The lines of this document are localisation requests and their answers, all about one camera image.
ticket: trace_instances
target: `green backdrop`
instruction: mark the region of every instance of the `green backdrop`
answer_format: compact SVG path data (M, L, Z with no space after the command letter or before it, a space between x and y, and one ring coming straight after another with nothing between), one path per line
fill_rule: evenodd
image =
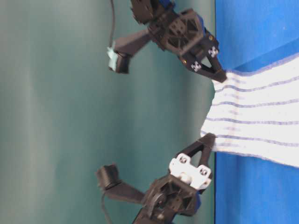
M143 29L116 0L115 38ZM214 2L193 7L214 33ZM0 1L0 223L104 224L94 172L117 163L145 191L199 136L214 91L150 43L130 74L107 68L109 0ZM213 184L195 218L214 222ZM115 224L138 205L107 200Z

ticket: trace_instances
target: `striped towel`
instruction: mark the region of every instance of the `striped towel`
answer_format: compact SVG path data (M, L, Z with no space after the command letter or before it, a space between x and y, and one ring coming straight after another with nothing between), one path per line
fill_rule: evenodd
M216 134L213 150L299 167L299 55L227 77L214 82L201 129L202 135Z

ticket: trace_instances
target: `blue table surface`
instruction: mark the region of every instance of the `blue table surface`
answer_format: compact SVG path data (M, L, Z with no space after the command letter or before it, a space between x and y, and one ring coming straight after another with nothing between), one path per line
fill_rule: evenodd
M255 71L298 53L298 3L216 0L222 66ZM299 223L298 168L217 153L215 181L216 224Z

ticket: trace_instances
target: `screw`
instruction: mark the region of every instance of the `screw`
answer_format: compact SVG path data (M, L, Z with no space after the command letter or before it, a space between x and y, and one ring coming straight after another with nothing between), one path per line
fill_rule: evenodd
M201 169L201 170L200 170L200 173L201 173L203 176L205 176L205 175L207 174L207 171L206 171L205 169Z
M180 161L181 163L186 163L186 162L187 162L187 159L184 158L184 157L181 157L181 158L179 159L179 161Z

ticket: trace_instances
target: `cable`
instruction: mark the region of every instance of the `cable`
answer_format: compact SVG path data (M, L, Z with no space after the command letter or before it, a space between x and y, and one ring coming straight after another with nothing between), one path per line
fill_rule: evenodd
M114 31L115 31L115 9L114 9L113 0L110 0L110 3L111 3L111 9L112 9L112 27L111 27L111 33L110 33L109 47L112 47L113 35L114 35Z
M108 214L108 212L107 212L107 210L105 208L105 193L103 193L103 195L102 195L102 203L101 203L101 205L102 205L102 210L103 210L103 212L105 214L105 219L106 219L107 223L108 224L112 224L111 218L110 218L110 216L109 216L109 214Z

